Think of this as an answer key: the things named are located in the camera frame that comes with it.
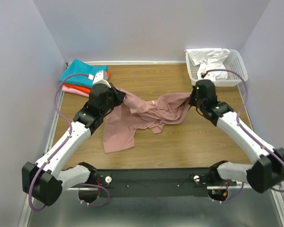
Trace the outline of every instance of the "teal shirt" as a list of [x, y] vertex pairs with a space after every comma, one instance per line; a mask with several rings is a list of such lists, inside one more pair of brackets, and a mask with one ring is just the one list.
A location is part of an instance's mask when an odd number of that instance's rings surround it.
[[[82, 61], [79, 61], [78, 59], [75, 59], [71, 65], [67, 68], [67, 70], [64, 71], [62, 76], [60, 77], [60, 82], [62, 82], [67, 76], [74, 74], [74, 73], [86, 73], [86, 74], [92, 74], [95, 75], [97, 72], [101, 70], [107, 71], [108, 66], [91, 66], [88, 64], [85, 64]], [[67, 84], [74, 84], [84, 87], [93, 87], [93, 82], [86, 78], [85, 76], [75, 76], [67, 79], [65, 81]]]

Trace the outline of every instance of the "wooden table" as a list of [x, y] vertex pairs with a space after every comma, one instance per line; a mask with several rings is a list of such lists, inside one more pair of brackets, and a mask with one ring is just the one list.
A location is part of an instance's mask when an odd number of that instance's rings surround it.
[[[144, 100], [156, 100], [171, 92], [191, 92], [192, 86], [186, 65], [118, 65], [109, 66], [112, 82]], [[235, 111], [242, 106], [237, 87], [217, 87], [218, 99]], [[64, 94], [61, 111], [73, 119], [88, 98]], [[245, 112], [241, 119], [249, 125]], [[59, 118], [53, 142], [67, 130], [67, 123]], [[167, 125], [154, 135], [150, 129], [138, 130], [135, 147], [105, 154], [102, 144], [104, 124], [85, 141], [69, 159], [65, 168], [87, 162], [96, 168], [172, 168], [206, 167], [228, 160], [250, 163], [242, 149], [222, 130], [191, 109], [183, 123]]]

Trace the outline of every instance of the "white basket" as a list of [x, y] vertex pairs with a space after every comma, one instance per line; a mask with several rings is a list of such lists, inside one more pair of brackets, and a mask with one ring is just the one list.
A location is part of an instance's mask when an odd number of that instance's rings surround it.
[[[191, 84], [195, 85], [195, 83], [198, 81], [197, 72], [199, 69], [199, 66], [193, 66], [188, 53], [186, 53], [186, 65], [187, 70], [189, 73], [189, 78], [191, 80]], [[248, 80], [247, 71], [243, 62], [243, 59], [240, 55], [240, 53], [236, 50], [230, 50], [230, 54], [228, 58], [224, 61], [224, 66], [227, 70], [232, 70], [238, 73], [244, 81]], [[217, 79], [215, 82], [215, 86], [217, 87], [233, 87], [236, 86], [241, 82], [240, 78], [238, 78], [233, 73], [228, 73], [227, 79]]]

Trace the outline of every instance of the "gray wall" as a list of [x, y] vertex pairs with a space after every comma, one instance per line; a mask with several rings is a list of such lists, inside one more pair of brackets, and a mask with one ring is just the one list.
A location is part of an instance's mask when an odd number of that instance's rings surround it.
[[284, 148], [284, 0], [271, 0], [241, 55], [254, 130]]
[[34, 0], [66, 61], [183, 61], [241, 49], [269, 0]]
[[0, 227], [16, 227], [21, 167], [45, 148], [64, 60], [34, 3], [0, 0]]

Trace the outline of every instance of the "orange cloth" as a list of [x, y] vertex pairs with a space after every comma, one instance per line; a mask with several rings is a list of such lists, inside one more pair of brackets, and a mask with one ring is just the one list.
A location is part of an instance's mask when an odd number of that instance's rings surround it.
[[83, 86], [74, 85], [74, 84], [63, 83], [63, 85], [70, 87], [70, 88], [73, 88], [73, 89], [77, 89], [77, 90], [82, 91], [82, 92], [87, 93], [87, 94], [89, 94], [90, 90], [91, 90], [91, 88], [89, 88], [89, 87], [83, 87]]

